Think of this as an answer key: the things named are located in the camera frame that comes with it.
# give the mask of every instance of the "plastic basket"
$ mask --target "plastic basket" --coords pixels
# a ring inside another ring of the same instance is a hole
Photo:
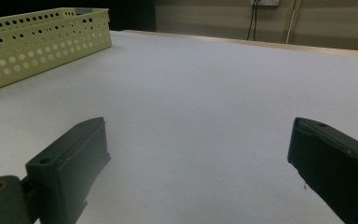
[[[0,88],[112,46],[108,9],[62,7],[0,18]]]

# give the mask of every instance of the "white table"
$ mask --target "white table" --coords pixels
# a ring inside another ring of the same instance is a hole
[[[358,139],[358,56],[112,32],[0,89],[0,175],[104,116],[112,160],[79,224],[342,223],[286,156],[295,117]]]

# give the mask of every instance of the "perforated basket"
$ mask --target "perforated basket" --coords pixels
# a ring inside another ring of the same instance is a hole
[[[108,9],[62,7],[0,18],[0,87],[112,46]]]

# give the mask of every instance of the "electrical outlet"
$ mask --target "electrical outlet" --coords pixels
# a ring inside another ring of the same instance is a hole
[[[251,6],[255,5],[256,3],[258,6],[276,7],[279,5],[279,0],[251,0]]]

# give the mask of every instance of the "dark background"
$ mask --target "dark background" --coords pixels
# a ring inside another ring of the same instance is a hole
[[[156,31],[154,0],[0,0],[0,17],[55,7],[109,8],[110,30]]]

